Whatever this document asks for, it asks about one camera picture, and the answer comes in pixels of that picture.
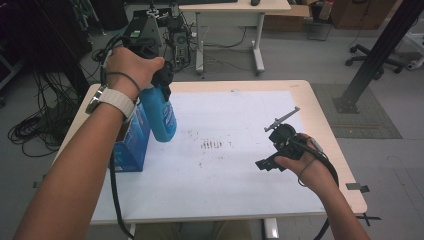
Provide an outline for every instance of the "right hand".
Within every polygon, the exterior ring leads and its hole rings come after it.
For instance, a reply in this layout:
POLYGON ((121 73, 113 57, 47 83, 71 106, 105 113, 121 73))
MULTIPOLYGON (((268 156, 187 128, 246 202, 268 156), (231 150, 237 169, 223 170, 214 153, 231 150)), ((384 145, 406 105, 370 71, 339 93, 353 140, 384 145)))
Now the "right hand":
MULTIPOLYGON (((312 149, 315 149, 310 137, 304 133, 301 134, 303 137, 308 139, 307 145, 312 149)), ((300 178, 303 184, 305 184, 305 186, 310 188, 318 196, 325 194, 325 192, 332 187, 338 188, 327 167, 308 152, 305 152, 298 161, 282 156, 275 157, 274 161, 280 166, 293 171, 300 178)))

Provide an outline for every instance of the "cable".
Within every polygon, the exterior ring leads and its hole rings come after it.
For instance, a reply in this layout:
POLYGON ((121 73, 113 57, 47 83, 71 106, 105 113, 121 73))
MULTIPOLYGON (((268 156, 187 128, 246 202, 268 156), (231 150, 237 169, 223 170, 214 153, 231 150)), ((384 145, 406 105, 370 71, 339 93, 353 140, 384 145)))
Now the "cable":
POLYGON ((118 225, 121 228, 122 232, 124 232, 125 235, 127 235, 127 237, 134 239, 134 236, 125 227, 124 220, 122 219, 121 206, 119 204, 119 197, 118 197, 118 189, 116 187, 115 155, 113 151, 112 151, 112 154, 110 155, 110 160, 109 160, 109 174, 110 174, 110 185, 112 188, 113 204, 115 206, 116 217, 118 219, 118 225))

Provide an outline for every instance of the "white watch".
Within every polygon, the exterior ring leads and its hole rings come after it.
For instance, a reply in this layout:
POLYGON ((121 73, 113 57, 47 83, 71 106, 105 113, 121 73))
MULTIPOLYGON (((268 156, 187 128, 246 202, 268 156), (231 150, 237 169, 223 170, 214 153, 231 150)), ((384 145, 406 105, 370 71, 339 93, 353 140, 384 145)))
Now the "white watch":
POLYGON ((110 89, 107 86, 100 86, 85 109, 85 112, 91 114, 102 102, 119 109, 124 114, 124 121, 131 118, 135 107, 135 104, 127 95, 110 89))

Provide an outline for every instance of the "hand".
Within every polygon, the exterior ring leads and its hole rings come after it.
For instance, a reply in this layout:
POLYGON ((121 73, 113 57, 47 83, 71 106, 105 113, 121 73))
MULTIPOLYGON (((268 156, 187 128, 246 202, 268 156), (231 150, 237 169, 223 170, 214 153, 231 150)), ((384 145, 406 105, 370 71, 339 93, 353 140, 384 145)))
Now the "hand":
MULTIPOLYGON (((149 86, 153 74, 161 69, 165 63, 162 57, 144 59, 129 49, 117 47, 107 59, 106 72, 122 72, 133 78, 143 90, 149 86)), ((137 98, 139 91, 129 79, 121 75, 108 75, 110 88, 126 94, 131 99, 137 98)))
MULTIPOLYGON (((312 149, 316 149, 312 144, 310 137, 303 133, 302 135, 308 139, 307 145, 312 149)), ((330 190, 330 188, 337 188, 337 184, 327 167, 308 152, 305 152, 299 161, 281 156, 275 157, 274 161, 277 164, 293 171, 300 178, 303 184, 315 192, 319 197, 322 196, 322 194, 325 194, 327 190, 330 190)))

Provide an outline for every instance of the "watch strap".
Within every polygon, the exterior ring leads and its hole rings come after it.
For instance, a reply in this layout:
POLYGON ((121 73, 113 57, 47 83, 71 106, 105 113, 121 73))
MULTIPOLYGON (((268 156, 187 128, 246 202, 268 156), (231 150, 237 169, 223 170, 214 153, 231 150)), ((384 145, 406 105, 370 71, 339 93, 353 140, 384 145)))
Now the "watch strap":
POLYGON ((131 117, 135 107, 133 101, 127 95, 109 88, 104 89, 103 94, 99 97, 99 101, 108 103, 121 110, 125 119, 131 117))

